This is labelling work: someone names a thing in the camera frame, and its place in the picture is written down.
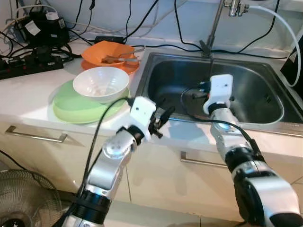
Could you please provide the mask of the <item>black labelled power box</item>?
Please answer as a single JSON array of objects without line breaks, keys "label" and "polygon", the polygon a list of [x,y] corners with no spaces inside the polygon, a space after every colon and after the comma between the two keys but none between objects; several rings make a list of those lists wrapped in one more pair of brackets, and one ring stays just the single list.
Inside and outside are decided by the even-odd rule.
[{"label": "black labelled power box", "polygon": [[15,24],[29,47],[57,46],[69,42],[69,29],[56,12],[32,11]]}]

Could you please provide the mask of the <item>orange plate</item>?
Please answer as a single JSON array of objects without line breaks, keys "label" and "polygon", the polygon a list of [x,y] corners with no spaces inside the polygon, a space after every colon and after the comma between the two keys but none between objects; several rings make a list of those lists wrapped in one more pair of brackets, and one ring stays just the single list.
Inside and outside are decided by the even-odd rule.
[{"label": "orange plate", "polygon": [[[131,76],[132,74],[137,72],[137,70],[139,69],[139,65],[140,63],[124,63],[123,65],[113,66],[113,68],[124,70],[127,74]],[[83,68],[83,70],[89,70],[89,69],[100,67],[100,65],[89,63],[84,59],[80,63],[80,66]]]}]

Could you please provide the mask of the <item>black appliance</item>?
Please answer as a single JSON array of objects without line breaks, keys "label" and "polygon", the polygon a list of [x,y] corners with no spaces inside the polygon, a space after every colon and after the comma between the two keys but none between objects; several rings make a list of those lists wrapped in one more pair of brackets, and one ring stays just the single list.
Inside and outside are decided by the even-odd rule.
[{"label": "black appliance", "polygon": [[294,89],[302,90],[303,84],[302,80],[298,79],[295,83],[297,78],[297,53],[296,48],[294,48],[290,54],[290,56],[286,59],[284,64],[280,69],[282,75],[286,78],[286,83],[290,85],[294,85]]}]

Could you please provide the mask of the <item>white bowl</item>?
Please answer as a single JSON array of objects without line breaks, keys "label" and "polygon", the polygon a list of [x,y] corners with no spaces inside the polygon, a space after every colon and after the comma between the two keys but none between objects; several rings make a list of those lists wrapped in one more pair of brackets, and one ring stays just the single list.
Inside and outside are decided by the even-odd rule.
[{"label": "white bowl", "polygon": [[129,84],[130,76],[124,70],[104,66],[78,74],[73,89],[88,99],[106,104],[121,97]]}]

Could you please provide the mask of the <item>green plate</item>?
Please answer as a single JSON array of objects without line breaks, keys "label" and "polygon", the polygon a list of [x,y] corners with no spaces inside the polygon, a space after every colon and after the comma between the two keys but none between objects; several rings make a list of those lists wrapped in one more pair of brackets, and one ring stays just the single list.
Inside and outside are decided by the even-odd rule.
[{"label": "green plate", "polygon": [[73,80],[69,80],[59,87],[51,106],[55,117],[60,121],[87,124],[98,122],[109,103],[102,104],[80,95],[73,88]]}]

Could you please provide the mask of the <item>chrome faucet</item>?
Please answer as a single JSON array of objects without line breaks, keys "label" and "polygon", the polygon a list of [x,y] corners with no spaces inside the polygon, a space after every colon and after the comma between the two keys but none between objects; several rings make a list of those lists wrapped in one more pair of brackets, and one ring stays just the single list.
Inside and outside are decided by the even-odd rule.
[{"label": "chrome faucet", "polygon": [[215,33],[216,29],[218,28],[218,23],[220,21],[223,9],[227,9],[229,17],[242,17],[242,15],[249,10],[249,5],[242,3],[241,0],[219,0],[218,3],[219,6],[214,16],[214,23],[212,24],[208,39],[206,40],[206,43],[204,43],[202,40],[199,41],[202,48],[201,57],[203,59],[212,58],[212,47],[214,45]]}]

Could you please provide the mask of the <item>flat black adapter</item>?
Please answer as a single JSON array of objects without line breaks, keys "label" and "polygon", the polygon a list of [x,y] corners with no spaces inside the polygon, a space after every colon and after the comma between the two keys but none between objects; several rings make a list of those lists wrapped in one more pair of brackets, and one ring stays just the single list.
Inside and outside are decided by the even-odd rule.
[{"label": "flat black adapter", "polygon": [[125,44],[125,37],[122,36],[97,36],[93,40],[94,44],[100,43],[102,41],[107,41],[111,43],[119,43],[119,44]]}]

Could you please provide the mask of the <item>metal spoon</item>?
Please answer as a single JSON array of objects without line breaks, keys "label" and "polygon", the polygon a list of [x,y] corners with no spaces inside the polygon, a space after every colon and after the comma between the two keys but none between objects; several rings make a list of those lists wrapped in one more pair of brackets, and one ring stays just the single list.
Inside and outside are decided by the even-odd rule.
[{"label": "metal spoon", "polygon": [[134,48],[133,51],[131,52],[124,52],[118,55],[119,58],[126,58],[127,56],[130,56],[132,54],[135,54],[137,52],[143,52],[146,47],[139,47],[139,48]]}]

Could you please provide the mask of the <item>cream sink counter cabinet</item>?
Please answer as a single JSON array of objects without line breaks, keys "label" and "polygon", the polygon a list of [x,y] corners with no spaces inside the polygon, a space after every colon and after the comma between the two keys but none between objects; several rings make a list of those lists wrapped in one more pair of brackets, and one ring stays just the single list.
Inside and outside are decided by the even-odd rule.
[{"label": "cream sink counter cabinet", "polygon": [[[164,52],[200,56],[149,48],[140,54],[140,69],[131,80],[130,92],[136,95],[147,52]],[[268,63],[284,85],[280,72],[283,61],[247,56],[217,54],[214,59]],[[82,67],[70,62],[62,70],[0,80],[0,140],[2,150],[20,164],[45,175],[59,190],[76,190],[88,155],[95,124],[76,125],[58,120],[52,99],[59,87],[73,80]],[[58,138],[68,134],[63,143],[46,142],[5,134],[9,126],[17,132]],[[303,202],[302,137],[245,129],[258,144],[268,166],[288,181]],[[216,150],[210,126],[170,119],[162,128],[163,138],[143,143],[127,165],[128,188],[132,203],[165,210],[197,214],[206,218],[240,221],[232,176],[227,168],[186,164],[180,152],[190,159],[224,164]]]}]

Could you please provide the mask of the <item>stainless steel sink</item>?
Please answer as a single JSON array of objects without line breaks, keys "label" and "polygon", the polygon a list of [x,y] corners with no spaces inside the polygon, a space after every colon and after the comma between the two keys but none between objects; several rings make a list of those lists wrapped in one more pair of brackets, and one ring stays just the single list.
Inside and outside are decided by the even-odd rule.
[{"label": "stainless steel sink", "polygon": [[302,136],[301,107],[268,63],[201,56],[146,52],[136,95],[157,102],[166,97],[164,109],[175,107],[176,121],[208,119],[203,99],[191,99],[192,89],[215,74],[231,74],[230,110],[244,129]]}]

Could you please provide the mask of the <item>black power strip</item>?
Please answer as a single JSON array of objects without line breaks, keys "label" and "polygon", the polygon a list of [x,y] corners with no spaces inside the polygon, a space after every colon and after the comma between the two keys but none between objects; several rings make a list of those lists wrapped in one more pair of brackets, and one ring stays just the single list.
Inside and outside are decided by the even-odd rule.
[{"label": "black power strip", "polygon": [[39,62],[28,56],[24,59],[13,58],[8,62],[0,60],[0,80],[63,69],[61,57],[51,56],[51,59],[50,62]]}]

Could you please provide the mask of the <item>metal fork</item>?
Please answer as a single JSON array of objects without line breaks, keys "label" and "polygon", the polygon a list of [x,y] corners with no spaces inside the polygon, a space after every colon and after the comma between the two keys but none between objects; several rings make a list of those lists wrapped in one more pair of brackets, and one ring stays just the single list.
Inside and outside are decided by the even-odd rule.
[{"label": "metal fork", "polygon": [[106,56],[102,58],[101,63],[120,63],[120,62],[139,62],[138,58],[119,58],[114,56]]}]

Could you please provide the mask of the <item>orange bowl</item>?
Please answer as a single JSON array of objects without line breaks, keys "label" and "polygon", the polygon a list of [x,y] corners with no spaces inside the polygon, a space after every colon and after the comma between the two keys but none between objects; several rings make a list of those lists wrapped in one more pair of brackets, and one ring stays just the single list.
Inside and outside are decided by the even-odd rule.
[{"label": "orange bowl", "polygon": [[107,56],[114,58],[135,58],[135,49],[126,44],[114,43],[110,41],[100,41],[87,48],[82,54],[85,61],[98,66],[121,66],[124,61],[104,60]]}]

